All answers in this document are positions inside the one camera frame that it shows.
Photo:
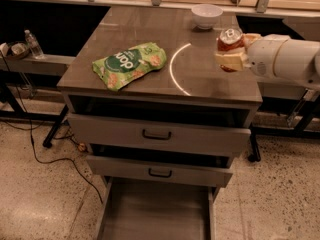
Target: white bowl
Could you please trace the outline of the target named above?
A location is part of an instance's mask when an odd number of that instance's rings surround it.
[[[223,10],[213,4],[197,4],[191,8],[192,18],[201,29],[210,29],[219,21]]]

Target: gray countertop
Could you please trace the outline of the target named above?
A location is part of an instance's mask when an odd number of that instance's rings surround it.
[[[107,96],[261,103],[256,79],[250,71],[226,73],[214,61],[216,38],[221,29],[235,26],[238,26],[236,17],[230,12],[224,12],[213,29],[200,30],[187,9],[112,7],[58,88]],[[155,42],[165,50],[166,65],[118,92],[107,90],[92,71],[92,62],[146,42]]]

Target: plastic bottle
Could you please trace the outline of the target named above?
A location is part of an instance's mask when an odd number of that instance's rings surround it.
[[[35,57],[36,59],[43,59],[44,54],[35,35],[32,34],[28,29],[26,29],[24,33],[25,33],[26,42],[29,45],[29,48],[33,54],[33,57]]]

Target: drawer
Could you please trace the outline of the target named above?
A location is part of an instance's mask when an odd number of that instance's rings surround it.
[[[145,148],[207,155],[238,156],[249,129],[175,124],[71,114],[79,141],[90,144]]]
[[[111,178],[93,239],[214,239],[214,189]]]
[[[232,177],[230,169],[211,168],[110,157],[87,156],[94,174],[147,181],[224,188]]]

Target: floor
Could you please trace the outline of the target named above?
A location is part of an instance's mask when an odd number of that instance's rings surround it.
[[[28,111],[57,113],[56,94],[33,100],[20,90]],[[0,103],[0,109],[8,109]],[[33,122],[35,154],[28,122],[0,120],[0,239],[92,239],[102,207],[96,190],[105,186],[86,164],[63,124],[51,148],[42,142],[50,123]],[[245,150],[233,165],[234,175],[214,205],[216,240],[318,240],[320,237],[320,140],[258,136],[262,161],[250,163]]]

